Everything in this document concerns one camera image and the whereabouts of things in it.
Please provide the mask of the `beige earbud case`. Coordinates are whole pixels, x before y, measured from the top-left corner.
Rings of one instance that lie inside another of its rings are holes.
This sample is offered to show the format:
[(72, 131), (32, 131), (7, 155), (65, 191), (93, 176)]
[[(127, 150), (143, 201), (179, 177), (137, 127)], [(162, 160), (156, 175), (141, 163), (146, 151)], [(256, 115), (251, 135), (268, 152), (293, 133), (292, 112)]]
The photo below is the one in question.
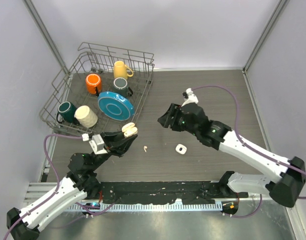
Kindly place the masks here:
[(132, 135), (136, 135), (138, 133), (138, 128), (135, 126), (135, 123), (130, 122), (122, 127), (122, 132), (125, 138), (128, 138)]

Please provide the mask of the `white earbud charging case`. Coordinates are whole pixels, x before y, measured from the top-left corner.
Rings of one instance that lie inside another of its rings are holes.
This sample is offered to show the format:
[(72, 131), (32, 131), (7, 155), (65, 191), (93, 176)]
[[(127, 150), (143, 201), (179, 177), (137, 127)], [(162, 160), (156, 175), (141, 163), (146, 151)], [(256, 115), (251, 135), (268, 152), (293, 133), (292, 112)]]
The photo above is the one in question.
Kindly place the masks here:
[(184, 155), (187, 152), (187, 147), (182, 144), (177, 144), (175, 151), (181, 155)]

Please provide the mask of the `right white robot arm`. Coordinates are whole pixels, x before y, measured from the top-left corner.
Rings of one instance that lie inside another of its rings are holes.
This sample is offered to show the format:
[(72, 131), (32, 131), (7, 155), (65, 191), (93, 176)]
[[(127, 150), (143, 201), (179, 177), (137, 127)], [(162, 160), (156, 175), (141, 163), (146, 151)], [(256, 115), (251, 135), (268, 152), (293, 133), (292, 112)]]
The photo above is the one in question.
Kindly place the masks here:
[(204, 146), (232, 155), (260, 171), (260, 174), (226, 172), (218, 185), (220, 195), (249, 192), (269, 195), (282, 206), (292, 208), (306, 183), (305, 162), (269, 152), (239, 136), (226, 124), (210, 120), (196, 103), (171, 104), (158, 118), (164, 128), (189, 132)]

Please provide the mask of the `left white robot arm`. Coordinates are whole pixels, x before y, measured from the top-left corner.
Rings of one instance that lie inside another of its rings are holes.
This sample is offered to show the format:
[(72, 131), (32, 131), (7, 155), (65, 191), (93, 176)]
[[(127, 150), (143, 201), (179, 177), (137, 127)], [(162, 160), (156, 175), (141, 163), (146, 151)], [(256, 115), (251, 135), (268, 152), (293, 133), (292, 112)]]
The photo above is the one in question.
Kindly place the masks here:
[(35, 240), (45, 227), (68, 207), (86, 198), (92, 200), (99, 195), (100, 183), (95, 170), (111, 156), (122, 157), (138, 137), (138, 129), (116, 132), (102, 132), (90, 136), (84, 133), (79, 137), (89, 142), (91, 153), (75, 153), (69, 161), (69, 172), (63, 178), (57, 178), (54, 188), (30, 205), (12, 208), (6, 215), (7, 233), (15, 240)]

